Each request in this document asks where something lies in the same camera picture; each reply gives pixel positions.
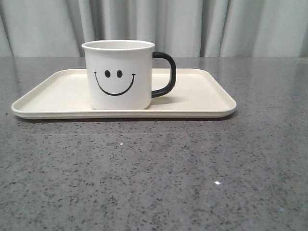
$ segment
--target smile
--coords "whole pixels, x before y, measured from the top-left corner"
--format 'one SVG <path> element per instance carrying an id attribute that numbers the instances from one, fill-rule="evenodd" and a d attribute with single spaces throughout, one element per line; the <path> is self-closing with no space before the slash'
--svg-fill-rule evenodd
<path id="1" fill-rule="evenodd" d="M 111 95 L 111 96 L 118 96 L 118 95 L 123 95 L 123 94 L 125 94 L 125 93 L 131 88 L 131 86 L 133 85 L 134 79 L 135 79 L 135 75 L 136 75 L 136 74 L 131 74 L 131 75 L 133 76 L 133 78 L 132 78 L 132 80 L 131 80 L 131 83 L 130 83 L 129 87 L 128 87 L 125 91 L 120 92 L 120 93 L 110 93 L 110 92 L 105 91 L 105 90 L 100 86 L 100 83 L 98 82 L 98 79 L 97 79 L 97 76 L 96 76 L 96 71 L 94 71 L 94 73 L 95 73 L 96 82 L 97 82 L 98 86 L 100 87 L 100 89 L 101 89 L 104 93 L 106 93 L 107 95 Z"/>

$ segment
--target cream tray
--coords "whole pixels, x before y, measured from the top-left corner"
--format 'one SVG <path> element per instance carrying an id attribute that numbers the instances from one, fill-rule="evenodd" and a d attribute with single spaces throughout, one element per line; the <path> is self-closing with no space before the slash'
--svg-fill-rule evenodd
<path id="1" fill-rule="evenodd" d="M 169 69 L 153 69 L 152 88 L 165 86 L 169 74 Z M 25 119 L 220 118 L 230 115 L 235 108 L 234 99 L 208 72 L 200 69 L 177 69 L 173 90 L 153 98 L 143 110 L 93 109 L 86 69 L 56 72 L 12 104 L 14 114 Z"/>

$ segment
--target curtain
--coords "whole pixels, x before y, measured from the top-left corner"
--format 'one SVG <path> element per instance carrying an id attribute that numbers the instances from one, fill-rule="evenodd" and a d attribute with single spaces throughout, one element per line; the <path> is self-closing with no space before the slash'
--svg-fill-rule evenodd
<path id="1" fill-rule="evenodd" d="M 307 57 L 308 0 L 0 0 L 0 56 L 80 57 L 101 39 L 173 57 Z"/>

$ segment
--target mug rim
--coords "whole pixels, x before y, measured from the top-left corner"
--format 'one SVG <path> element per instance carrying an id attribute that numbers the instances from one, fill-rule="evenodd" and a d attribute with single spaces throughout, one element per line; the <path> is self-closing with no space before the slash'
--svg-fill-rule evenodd
<path id="1" fill-rule="evenodd" d="M 131 47 L 131 48 L 98 48 L 91 45 L 101 44 L 101 43 L 118 43 L 125 42 L 129 43 L 138 43 L 139 45 L 144 45 L 141 47 Z M 112 39 L 112 40 L 95 40 L 85 42 L 81 45 L 84 50 L 89 51 L 139 51 L 139 50 L 150 50 L 155 47 L 155 44 L 152 42 L 142 41 L 142 40 L 130 40 L 130 39 Z"/>

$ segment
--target tray rim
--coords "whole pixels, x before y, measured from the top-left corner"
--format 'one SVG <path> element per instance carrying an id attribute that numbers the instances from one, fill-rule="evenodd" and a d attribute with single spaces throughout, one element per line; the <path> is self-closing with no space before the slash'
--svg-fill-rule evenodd
<path id="1" fill-rule="evenodd" d="M 167 68 L 153 68 L 155 74 L 164 74 Z M 41 111 L 41 112 L 27 112 L 16 108 L 16 105 L 22 103 L 25 98 L 29 97 L 33 92 L 40 89 L 46 84 L 46 82 L 51 81 L 55 77 L 61 77 L 63 73 L 69 72 L 70 74 L 86 74 L 87 70 L 83 68 L 66 69 L 60 70 L 53 73 L 51 76 L 43 80 L 41 83 L 36 85 L 33 89 L 28 91 L 22 97 L 17 99 L 11 105 L 11 110 L 14 114 L 20 118 L 24 119 L 81 119 L 81 118 L 222 118 L 232 114 L 237 106 L 236 101 L 224 90 L 224 88 L 212 77 L 210 73 L 202 69 L 196 68 L 177 68 L 177 72 L 181 74 L 201 74 L 207 73 L 212 77 L 212 80 L 218 84 L 220 90 L 232 101 L 233 107 L 229 110 L 217 110 L 217 111 L 204 111 L 204 110 L 166 110 L 166 109 L 120 109 L 120 110 L 87 110 L 87 111 Z"/>

